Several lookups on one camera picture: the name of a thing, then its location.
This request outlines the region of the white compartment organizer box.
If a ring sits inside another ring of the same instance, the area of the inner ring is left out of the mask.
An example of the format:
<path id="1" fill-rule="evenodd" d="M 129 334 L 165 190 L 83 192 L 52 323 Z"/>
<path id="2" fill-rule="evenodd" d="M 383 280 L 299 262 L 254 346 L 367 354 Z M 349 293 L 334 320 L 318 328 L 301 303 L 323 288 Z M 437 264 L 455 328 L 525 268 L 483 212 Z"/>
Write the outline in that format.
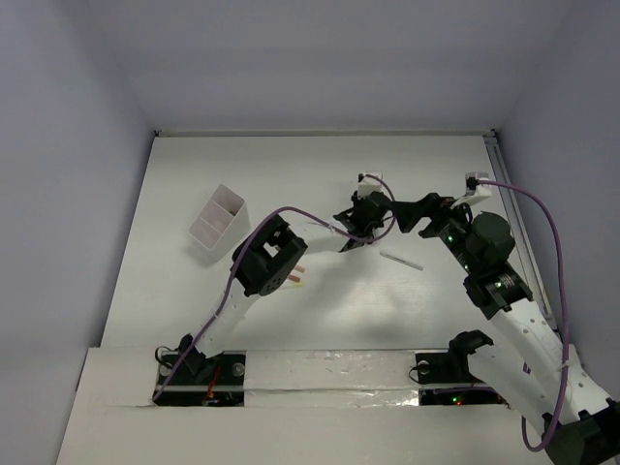
<path id="1" fill-rule="evenodd" d="M 250 231 L 247 202 L 219 184 L 189 228 L 189 235 L 212 261 L 223 259 Z"/>

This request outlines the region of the white pencil yellow tip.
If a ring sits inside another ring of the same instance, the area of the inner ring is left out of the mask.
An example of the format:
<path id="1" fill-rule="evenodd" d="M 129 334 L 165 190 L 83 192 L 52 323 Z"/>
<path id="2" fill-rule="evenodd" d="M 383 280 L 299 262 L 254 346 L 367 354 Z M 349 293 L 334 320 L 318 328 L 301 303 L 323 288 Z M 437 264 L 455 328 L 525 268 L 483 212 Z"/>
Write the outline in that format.
<path id="1" fill-rule="evenodd" d="M 297 289 L 302 289 L 304 288 L 304 283 L 290 283 L 287 284 L 286 286 L 283 286 L 281 289 L 284 290 L 297 290 Z"/>

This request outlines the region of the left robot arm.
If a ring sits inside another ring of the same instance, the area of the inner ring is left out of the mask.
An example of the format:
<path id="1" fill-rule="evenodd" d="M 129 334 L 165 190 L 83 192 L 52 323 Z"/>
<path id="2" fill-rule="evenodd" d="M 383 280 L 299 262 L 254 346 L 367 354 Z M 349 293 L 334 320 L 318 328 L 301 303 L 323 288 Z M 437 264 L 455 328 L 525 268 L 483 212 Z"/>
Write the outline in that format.
<path id="1" fill-rule="evenodd" d="M 214 371 L 234 328 L 261 297 L 275 293 L 304 255 L 345 253 L 384 236 L 384 226 L 395 197 L 383 185 L 358 188 L 353 205 L 333 216 L 332 223 L 296 207 L 270 213 L 232 253 L 232 267 L 225 289 L 200 330 L 185 335 L 174 364 L 189 380 L 202 383 Z"/>

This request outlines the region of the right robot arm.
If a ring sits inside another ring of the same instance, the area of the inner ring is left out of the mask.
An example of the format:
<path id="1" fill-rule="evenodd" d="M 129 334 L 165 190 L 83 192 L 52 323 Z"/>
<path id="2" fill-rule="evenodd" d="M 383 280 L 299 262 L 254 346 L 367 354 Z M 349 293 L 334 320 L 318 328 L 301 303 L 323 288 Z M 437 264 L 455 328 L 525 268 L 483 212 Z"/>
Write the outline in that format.
<path id="1" fill-rule="evenodd" d="M 512 362 L 480 330 L 449 342 L 446 367 L 453 378 L 472 376 L 495 390 L 533 428 L 555 464 L 602 464 L 619 453 L 619 404 L 584 371 L 567 336 L 543 317 L 525 281 L 508 258 L 515 241 L 501 216 L 472 215 L 463 199 L 435 193 L 396 201 L 400 231 L 423 218 L 422 238 L 439 238 L 465 270 L 466 294 L 520 356 Z"/>

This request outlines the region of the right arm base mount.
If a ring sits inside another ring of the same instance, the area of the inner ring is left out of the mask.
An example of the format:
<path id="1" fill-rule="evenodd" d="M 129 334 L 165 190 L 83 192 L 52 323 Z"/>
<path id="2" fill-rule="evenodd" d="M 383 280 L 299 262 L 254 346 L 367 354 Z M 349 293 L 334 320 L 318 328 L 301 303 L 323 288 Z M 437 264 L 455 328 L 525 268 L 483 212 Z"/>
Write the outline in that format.
<path id="1" fill-rule="evenodd" d="M 482 331 L 471 330 L 457 334 L 442 352 L 416 353 L 408 377 L 418 385 L 420 406 L 507 405 L 500 394 L 469 369 L 468 356 L 493 345 L 493 340 Z"/>

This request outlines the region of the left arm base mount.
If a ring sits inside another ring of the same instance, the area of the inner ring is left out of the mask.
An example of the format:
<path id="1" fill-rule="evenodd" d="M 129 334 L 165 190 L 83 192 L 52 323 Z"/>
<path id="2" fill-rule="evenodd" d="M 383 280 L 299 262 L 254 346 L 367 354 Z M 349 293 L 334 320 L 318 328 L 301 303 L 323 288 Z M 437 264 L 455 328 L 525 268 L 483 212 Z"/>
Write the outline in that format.
<path id="1" fill-rule="evenodd" d="M 223 352 L 207 358 L 193 348 L 172 371 L 192 341 L 192 336 L 187 334 L 175 349 L 156 348 L 158 371 L 153 403 L 161 407 L 242 407 L 246 353 Z"/>

